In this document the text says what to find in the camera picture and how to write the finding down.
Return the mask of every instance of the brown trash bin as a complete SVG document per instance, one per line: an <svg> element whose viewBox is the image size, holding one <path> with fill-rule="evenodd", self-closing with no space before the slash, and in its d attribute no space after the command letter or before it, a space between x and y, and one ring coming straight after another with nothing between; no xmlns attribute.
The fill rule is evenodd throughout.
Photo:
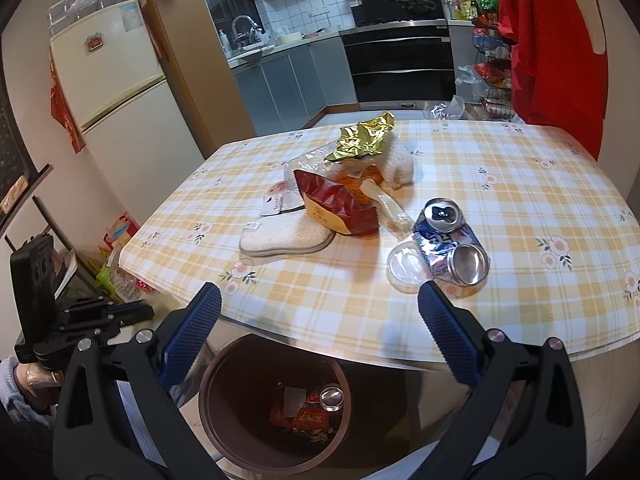
<svg viewBox="0 0 640 480"><path fill-rule="evenodd" d="M342 418L330 442L292 438L270 423L278 383L291 377L303 378L309 387L340 385ZM340 446L351 419L351 393L336 359L251 334L233 341L211 362L198 409L207 436L226 459L248 471L284 476L320 465Z"/></svg>

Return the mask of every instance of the silver bolt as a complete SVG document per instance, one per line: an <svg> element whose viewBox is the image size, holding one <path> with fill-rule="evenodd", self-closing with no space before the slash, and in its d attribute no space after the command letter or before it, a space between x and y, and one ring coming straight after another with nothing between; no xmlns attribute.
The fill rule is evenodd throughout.
<svg viewBox="0 0 640 480"><path fill-rule="evenodd" d="M151 338L154 336L152 330L145 328L136 334L136 341L139 343L147 343L151 341Z"/></svg>
<svg viewBox="0 0 640 480"><path fill-rule="evenodd" d="M84 352L91 348L91 340L88 337L83 337L80 341L78 341L78 350Z"/></svg>
<svg viewBox="0 0 640 480"><path fill-rule="evenodd" d="M504 332L502 330L498 330L497 328L492 328L487 332L489 339L494 343L501 343L504 341Z"/></svg>
<svg viewBox="0 0 640 480"><path fill-rule="evenodd" d="M551 348L553 348L554 350L562 350L564 348L562 341L560 341L557 337L549 338L549 346L551 346Z"/></svg>

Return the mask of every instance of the table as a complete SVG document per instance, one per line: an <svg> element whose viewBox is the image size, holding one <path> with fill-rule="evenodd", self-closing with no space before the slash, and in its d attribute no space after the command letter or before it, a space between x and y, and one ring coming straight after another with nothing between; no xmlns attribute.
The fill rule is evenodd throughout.
<svg viewBox="0 0 640 480"><path fill-rule="evenodd" d="M416 218L455 200L491 258L483 286L446 287L456 306L515 341L559 337L572 359L640 332L640 228L590 155L557 128L473 121L398 121L415 159L412 186L392 193ZM282 163L337 139L336 126L220 148L126 245L120 265L187 303L218 284L223 315L253 332L356 361L425 368L442 356L416 297L386 278L390 233L345 237L316 254L247 258L255 220Z"/></svg>

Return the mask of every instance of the refrigerator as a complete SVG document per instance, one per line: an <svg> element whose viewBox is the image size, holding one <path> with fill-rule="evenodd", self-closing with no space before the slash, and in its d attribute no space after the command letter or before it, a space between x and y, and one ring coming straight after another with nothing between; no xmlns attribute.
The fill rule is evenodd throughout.
<svg viewBox="0 0 640 480"><path fill-rule="evenodd" d="M144 223L202 163L137 0L98 10L50 40L71 115L127 213Z"/></svg>

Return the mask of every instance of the black oven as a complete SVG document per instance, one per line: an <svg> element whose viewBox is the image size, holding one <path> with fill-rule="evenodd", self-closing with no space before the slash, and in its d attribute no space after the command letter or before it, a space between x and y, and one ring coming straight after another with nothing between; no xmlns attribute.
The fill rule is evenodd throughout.
<svg viewBox="0 0 640 480"><path fill-rule="evenodd" d="M345 31L342 42L358 102L450 100L455 72L449 29L442 22Z"/></svg>

